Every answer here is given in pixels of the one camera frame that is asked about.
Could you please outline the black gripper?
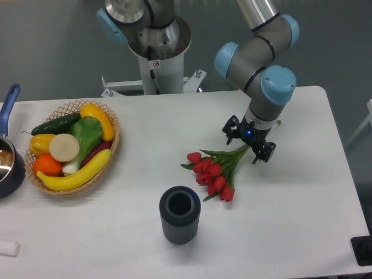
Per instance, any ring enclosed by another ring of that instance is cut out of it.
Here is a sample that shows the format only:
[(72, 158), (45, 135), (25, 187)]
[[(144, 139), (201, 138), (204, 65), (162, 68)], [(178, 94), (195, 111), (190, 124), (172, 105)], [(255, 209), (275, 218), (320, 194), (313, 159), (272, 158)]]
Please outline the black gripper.
[(253, 164), (258, 160), (267, 163), (273, 155), (277, 145), (273, 142), (266, 142), (266, 137), (270, 131), (260, 130), (254, 128), (254, 121), (247, 121), (246, 118), (242, 119), (240, 123), (235, 115), (232, 115), (222, 128), (222, 132), (227, 137), (226, 144), (229, 145), (233, 139), (242, 139), (243, 142), (248, 144), (253, 152), (255, 158)]

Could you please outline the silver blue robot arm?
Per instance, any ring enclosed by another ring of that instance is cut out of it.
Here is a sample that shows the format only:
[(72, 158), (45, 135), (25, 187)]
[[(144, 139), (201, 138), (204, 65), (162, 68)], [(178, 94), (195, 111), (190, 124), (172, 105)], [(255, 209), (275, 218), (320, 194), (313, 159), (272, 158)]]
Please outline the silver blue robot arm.
[(214, 68), (250, 97), (245, 116), (231, 116), (223, 127), (229, 141), (248, 144), (255, 160), (268, 162), (276, 144), (267, 135), (296, 88), (294, 73), (273, 62), (293, 46), (300, 35), (298, 22), (282, 15), (272, 1), (238, 1), (253, 37), (244, 45), (225, 44), (214, 59)]

